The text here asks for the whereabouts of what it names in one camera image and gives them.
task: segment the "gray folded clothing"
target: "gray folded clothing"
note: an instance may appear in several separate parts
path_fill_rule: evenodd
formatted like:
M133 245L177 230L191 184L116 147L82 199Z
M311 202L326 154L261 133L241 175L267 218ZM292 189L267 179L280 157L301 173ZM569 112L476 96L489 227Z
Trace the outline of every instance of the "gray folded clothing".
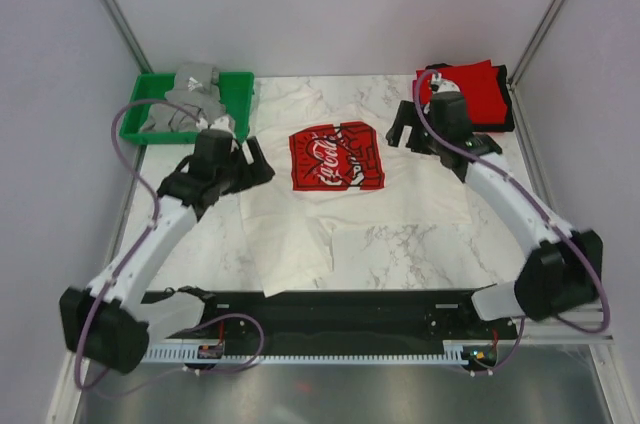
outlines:
M211 64L182 64L176 72L173 89L165 93L165 99L211 123L227 112L220 103L220 90L216 85L218 78L219 72ZM140 131L190 132L197 131L197 127L184 112L159 104L151 106Z

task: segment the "marble table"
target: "marble table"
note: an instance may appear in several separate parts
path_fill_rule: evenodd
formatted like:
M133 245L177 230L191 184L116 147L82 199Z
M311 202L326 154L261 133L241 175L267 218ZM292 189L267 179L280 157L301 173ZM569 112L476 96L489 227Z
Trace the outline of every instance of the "marble table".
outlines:
M357 102L392 119L402 99L410 99L412 76L297 77L257 79L260 95L280 86L307 84L339 109ZM530 188L514 133L495 134L515 176ZM157 187L192 145L149 146L142 175ZM338 231L333 235L333 274L309 282L308 289L473 288L517 277L524 256L493 210L467 189L472 223L394 225ZM151 200L138 186L128 213L123 242L131 242L148 219ZM151 289L194 285L211 290L261 290L242 231L237 196L222 198L176 246Z

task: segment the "gray wall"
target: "gray wall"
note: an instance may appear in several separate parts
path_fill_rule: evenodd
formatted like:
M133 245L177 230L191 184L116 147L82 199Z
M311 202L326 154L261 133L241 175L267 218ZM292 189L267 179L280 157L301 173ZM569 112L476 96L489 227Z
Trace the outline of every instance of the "gray wall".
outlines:
M550 0L118 0L156 72L186 59L262 76L513 68Z
M0 422L42 422L57 301L104 259L127 185L109 125L136 67L98 0L0 0Z
M614 334L640 392L640 0L568 0L519 89L555 200L604 240Z

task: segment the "green plastic tray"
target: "green plastic tray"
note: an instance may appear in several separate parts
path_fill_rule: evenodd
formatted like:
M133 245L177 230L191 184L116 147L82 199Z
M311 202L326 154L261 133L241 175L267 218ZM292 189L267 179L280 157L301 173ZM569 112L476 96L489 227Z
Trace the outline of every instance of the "green plastic tray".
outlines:
M175 74L140 74L131 94L131 100L164 99L164 93L173 88ZM251 72L221 72L218 81L220 101L236 122L236 138L242 142L249 134L249 112L253 95ZM122 120L120 137L135 144L192 144L197 132L139 132L147 120L149 108L138 106L130 109Z

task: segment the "white t-shirt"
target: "white t-shirt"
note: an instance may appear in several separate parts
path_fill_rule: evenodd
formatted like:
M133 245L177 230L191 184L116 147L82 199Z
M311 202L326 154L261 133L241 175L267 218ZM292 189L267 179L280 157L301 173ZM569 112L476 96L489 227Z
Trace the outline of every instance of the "white t-shirt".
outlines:
M336 229L471 222L463 184L437 157L389 146L391 124L353 103L332 113L308 86L261 99L253 127L276 175L240 208L266 296L332 272Z

